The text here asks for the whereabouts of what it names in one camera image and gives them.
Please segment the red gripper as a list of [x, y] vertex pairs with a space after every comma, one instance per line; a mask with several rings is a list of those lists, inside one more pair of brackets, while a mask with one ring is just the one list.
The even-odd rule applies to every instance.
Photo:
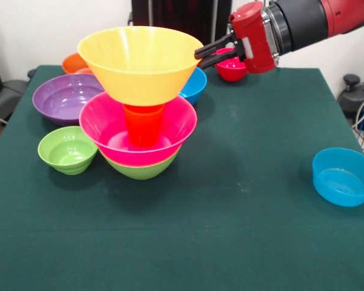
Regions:
[[[207, 69], [227, 59], [238, 57], [244, 61], [250, 73], [265, 73], [276, 67], [274, 55], [278, 52], [269, 16], [260, 1], [249, 2], [236, 9], [229, 16], [233, 33], [196, 49], [195, 59], [200, 69]], [[237, 52], [232, 48], [228, 52], [216, 54], [227, 44], [238, 41]]]

